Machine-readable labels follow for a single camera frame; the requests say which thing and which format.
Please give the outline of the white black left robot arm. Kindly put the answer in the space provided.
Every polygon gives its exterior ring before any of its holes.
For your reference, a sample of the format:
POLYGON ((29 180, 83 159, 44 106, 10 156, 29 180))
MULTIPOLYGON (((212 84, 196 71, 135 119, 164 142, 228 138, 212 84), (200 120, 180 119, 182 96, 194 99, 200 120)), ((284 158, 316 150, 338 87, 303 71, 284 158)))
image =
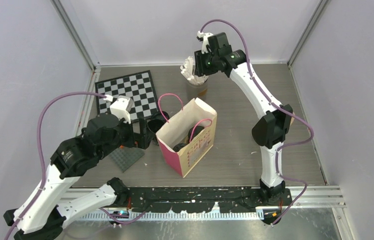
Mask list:
POLYGON ((139 132, 124 118, 101 113, 88 121, 81 134, 63 141, 50 158, 36 190, 19 208, 3 217, 16 240, 53 240, 78 217, 91 210, 115 205, 125 207, 130 192, 114 177, 98 190, 67 203, 64 193, 100 160, 120 147, 146 149, 152 134, 140 117, 139 132))

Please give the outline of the pink cakes paper bag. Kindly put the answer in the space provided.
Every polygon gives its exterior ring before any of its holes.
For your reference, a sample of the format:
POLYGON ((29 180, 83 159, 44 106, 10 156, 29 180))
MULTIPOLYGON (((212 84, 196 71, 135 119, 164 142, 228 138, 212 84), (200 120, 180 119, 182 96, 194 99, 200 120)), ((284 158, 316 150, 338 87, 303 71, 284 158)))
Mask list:
POLYGON ((200 98, 187 104, 170 118, 163 117, 156 138, 165 162, 183 178, 212 148, 217 112, 200 98))

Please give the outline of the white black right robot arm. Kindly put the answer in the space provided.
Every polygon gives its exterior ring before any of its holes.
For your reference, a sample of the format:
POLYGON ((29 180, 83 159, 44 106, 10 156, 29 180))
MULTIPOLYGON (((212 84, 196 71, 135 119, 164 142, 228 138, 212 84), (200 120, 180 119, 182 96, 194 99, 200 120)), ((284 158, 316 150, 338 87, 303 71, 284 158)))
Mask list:
POLYGON ((263 86, 247 56, 242 50, 233 51, 224 32, 197 33, 202 48, 194 52, 195 75, 209 76, 223 72, 245 94, 256 111, 258 122, 252 128, 252 137, 260 146, 262 175, 259 195, 266 205, 278 203, 285 194, 285 181, 276 170, 276 150, 285 141, 293 109, 281 104, 263 86))

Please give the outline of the single black cup lid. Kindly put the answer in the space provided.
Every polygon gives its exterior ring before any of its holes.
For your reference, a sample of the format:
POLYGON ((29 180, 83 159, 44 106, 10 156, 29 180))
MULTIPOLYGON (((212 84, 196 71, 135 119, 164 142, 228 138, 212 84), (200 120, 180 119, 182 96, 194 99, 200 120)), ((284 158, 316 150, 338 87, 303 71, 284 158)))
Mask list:
POLYGON ((188 131, 188 135, 187 135, 188 143, 190 143, 192 141, 192 139, 194 139, 203 129, 204 129, 204 127, 201 126, 201 125, 198 125, 196 127, 192 127, 188 131))

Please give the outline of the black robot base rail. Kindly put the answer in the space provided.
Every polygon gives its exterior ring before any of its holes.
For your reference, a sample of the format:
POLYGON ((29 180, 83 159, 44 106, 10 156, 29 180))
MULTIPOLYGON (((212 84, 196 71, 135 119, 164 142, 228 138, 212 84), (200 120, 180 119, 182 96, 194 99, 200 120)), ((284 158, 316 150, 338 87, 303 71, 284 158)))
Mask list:
POLYGON ((130 187, 109 207, 127 208, 136 213, 209 213, 218 207, 221 213, 251 213, 256 207, 279 210, 292 202, 289 189, 268 197, 259 187, 130 187))

